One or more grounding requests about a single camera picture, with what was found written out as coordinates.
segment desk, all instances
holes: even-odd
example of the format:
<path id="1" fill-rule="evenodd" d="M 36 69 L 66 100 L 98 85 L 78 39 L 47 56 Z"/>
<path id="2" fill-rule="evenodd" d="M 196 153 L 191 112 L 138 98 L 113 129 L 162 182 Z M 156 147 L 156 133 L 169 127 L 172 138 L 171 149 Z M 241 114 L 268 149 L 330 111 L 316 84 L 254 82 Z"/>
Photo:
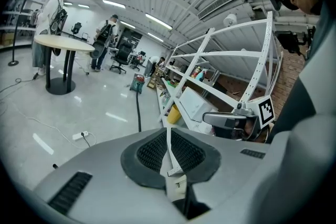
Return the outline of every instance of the desk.
<path id="1" fill-rule="evenodd" d="M 72 92 L 76 87 L 76 84 L 71 80 L 76 51 L 91 52 L 94 51 L 94 48 L 84 42 L 55 35 L 37 35 L 35 36 L 34 41 L 38 44 L 46 46 L 45 57 L 47 91 L 56 95 L 63 95 Z M 50 80 L 50 59 L 52 48 L 64 49 L 67 50 L 67 52 L 65 55 L 63 78 L 54 78 Z"/>

